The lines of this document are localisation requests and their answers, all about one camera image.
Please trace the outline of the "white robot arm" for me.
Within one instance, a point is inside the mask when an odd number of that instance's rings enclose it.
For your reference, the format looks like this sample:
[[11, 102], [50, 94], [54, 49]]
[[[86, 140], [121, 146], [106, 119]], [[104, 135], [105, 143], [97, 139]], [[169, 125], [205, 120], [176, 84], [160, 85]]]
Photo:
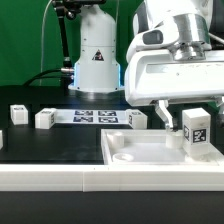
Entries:
[[[133, 18], [126, 53], [125, 98], [132, 106], [153, 104], [169, 129], [171, 103], [224, 96], [224, 50], [214, 50], [209, 28], [214, 0], [143, 0]], [[115, 22], [99, 6], [81, 13], [81, 52], [72, 88], [88, 96], [119, 87]]]

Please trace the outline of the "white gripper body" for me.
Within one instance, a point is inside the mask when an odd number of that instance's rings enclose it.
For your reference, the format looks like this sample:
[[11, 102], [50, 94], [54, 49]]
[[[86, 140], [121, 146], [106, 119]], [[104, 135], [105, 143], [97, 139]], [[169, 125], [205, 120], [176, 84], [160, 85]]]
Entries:
[[141, 51], [131, 58], [125, 73], [125, 98], [132, 106], [223, 95], [222, 50], [207, 51], [201, 61], [174, 61], [168, 50]]

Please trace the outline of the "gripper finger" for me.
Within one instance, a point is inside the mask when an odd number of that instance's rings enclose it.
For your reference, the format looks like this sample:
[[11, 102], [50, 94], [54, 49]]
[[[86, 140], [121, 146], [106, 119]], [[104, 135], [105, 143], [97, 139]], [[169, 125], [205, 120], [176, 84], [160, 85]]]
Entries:
[[169, 131], [177, 131], [177, 120], [172, 117], [168, 111], [169, 103], [167, 100], [159, 100], [155, 104], [155, 112], [164, 122], [165, 128]]
[[216, 106], [219, 109], [217, 115], [217, 124], [219, 127], [224, 128], [224, 97], [216, 98]]

